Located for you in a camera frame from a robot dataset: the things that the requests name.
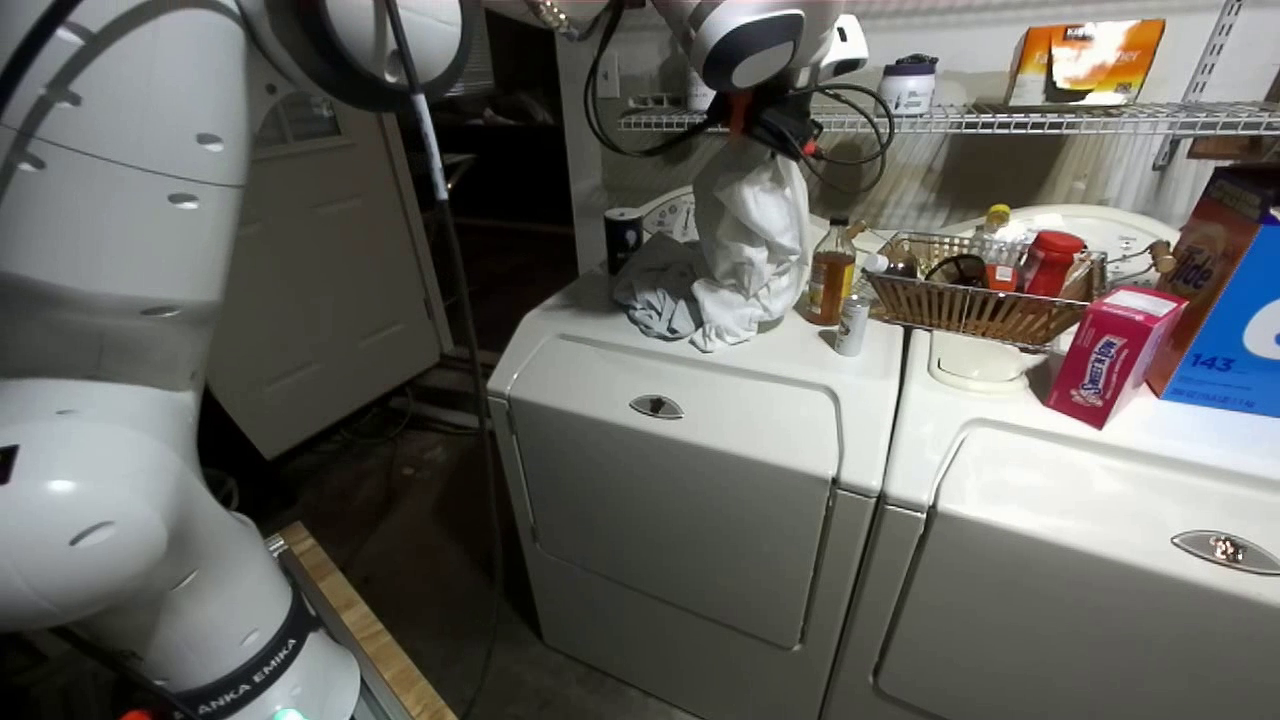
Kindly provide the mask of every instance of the red box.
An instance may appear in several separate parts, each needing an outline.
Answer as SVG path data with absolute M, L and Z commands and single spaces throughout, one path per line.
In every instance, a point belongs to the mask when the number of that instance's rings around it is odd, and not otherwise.
M 1164 294 L 1120 288 L 1090 301 L 1054 371 L 1048 408 L 1102 427 L 1132 388 L 1142 384 L 1150 356 L 1181 318 L 1183 301 Z

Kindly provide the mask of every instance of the washing machine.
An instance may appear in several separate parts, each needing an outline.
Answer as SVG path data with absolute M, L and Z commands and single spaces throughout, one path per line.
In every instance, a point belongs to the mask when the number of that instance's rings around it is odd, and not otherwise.
M 901 356 L 901 330 L 839 356 L 800 318 L 705 356 L 603 276 L 529 311 L 488 401 L 544 645 L 696 715 L 815 715 Z
M 1280 420 L 1138 392 L 1097 434 L 1048 380 L 913 333 L 823 715 L 1280 715 Z

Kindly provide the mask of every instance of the white wall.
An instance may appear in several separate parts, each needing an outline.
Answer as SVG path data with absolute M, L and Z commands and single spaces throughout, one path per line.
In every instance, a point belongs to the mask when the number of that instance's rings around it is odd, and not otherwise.
M 879 85 L 879 67 L 906 52 L 938 55 L 934 105 L 1001 105 L 1007 67 L 1026 24 L 1053 20 L 1120 20 L 1164 18 L 1164 45 L 1138 91 L 1138 105 L 1174 105 L 1194 74 L 1194 60 L 1214 27 L 1220 3 L 1212 0 L 1082 0 L 1082 3 L 1011 3 L 1011 0 L 848 0 L 863 20 L 870 60 L 852 79 Z M 1205 101 L 1260 101 L 1280 74 L 1280 3 L 1244 3 L 1229 49 L 1214 60 Z M 595 41 L 559 41 L 559 90 L 568 170 L 577 186 L 577 243 L 578 270 L 603 255 L 601 209 L 638 205 L 676 186 L 689 186 L 696 164 L 717 141 L 701 141 L 684 155 L 622 162 L 601 151 L 583 130 L 578 85 L 589 76 Z M 666 27 L 650 11 L 628 11 L 606 60 L 610 91 L 622 95 L 680 95 L 680 60 L 673 60 Z M 622 144 L 650 144 L 650 134 L 621 134 Z M 1181 226 L 1205 187 L 1206 164 L 1174 162 L 1150 174 L 1158 136 L 934 136 L 904 134 L 890 170 L 870 198 L 855 205 L 870 226 L 944 226 L 981 214 L 991 202 L 1090 202 L 1132 209 Z

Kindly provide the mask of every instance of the appliance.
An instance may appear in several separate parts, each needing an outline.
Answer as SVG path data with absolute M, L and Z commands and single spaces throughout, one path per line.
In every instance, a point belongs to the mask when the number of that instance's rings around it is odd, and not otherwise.
M 906 340 L 823 715 L 1276 715 L 1280 420 L 1138 392 L 1097 434 L 1040 404 L 1048 376 Z
M 522 318 L 488 392 L 541 632 L 701 715 L 815 715 L 879 497 L 904 333 L 787 318 L 701 356 L 606 279 Z

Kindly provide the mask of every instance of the cardboard box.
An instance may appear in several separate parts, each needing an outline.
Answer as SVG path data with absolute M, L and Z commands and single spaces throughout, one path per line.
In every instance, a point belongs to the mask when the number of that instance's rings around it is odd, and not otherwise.
M 1036 24 L 1023 31 L 1007 105 L 1132 105 L 1158 36 L 1164 20 Z
M 1120 288 L 1090 301 L 1077 340 L 1054 371 L 1048 408 L 1102 427 L 1112 414 L 1142 384 L 1150 356 L 1164 349 L 1183 301 L 1142 288 Z
M 1187 301 L 1147 384 L 1164 401 L 1280 416 L 1280 170 L 1220 170 L 1158 288 Z

